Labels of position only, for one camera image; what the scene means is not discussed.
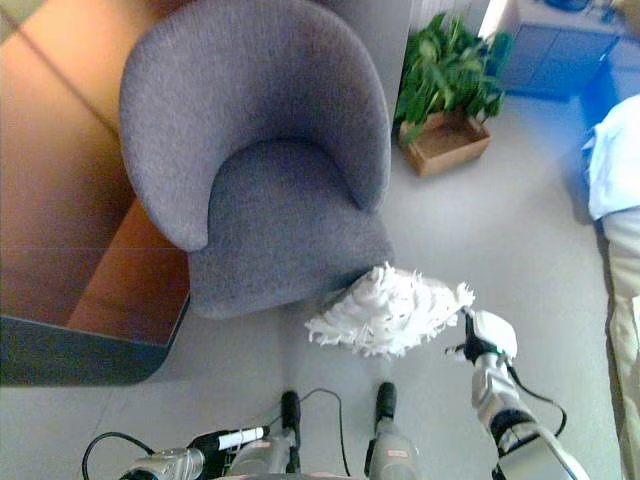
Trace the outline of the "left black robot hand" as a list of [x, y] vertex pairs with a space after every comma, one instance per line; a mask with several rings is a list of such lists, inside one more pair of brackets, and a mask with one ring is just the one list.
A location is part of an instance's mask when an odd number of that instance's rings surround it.
[[203, 455], [202, 471], [198, 479], [214, 479], [223, 476], [230, 469], [233, 459], [242, 446], [259, 440], [269, 433], [269, 426], [258, 426], [239, 430], [220, 430], [196, 437], [188, 447], [198, 450]]

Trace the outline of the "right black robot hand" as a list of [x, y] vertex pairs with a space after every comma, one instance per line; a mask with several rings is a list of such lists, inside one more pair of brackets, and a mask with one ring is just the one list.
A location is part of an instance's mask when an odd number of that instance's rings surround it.
[[518, 353], [513, 326], [502, 317], [486, 310], [463, 307], [459, 315], [465, 322], [465, 340], [447, 347], [445, 354], [475, 364], [483, 355], [493, 354], [513, 361]]

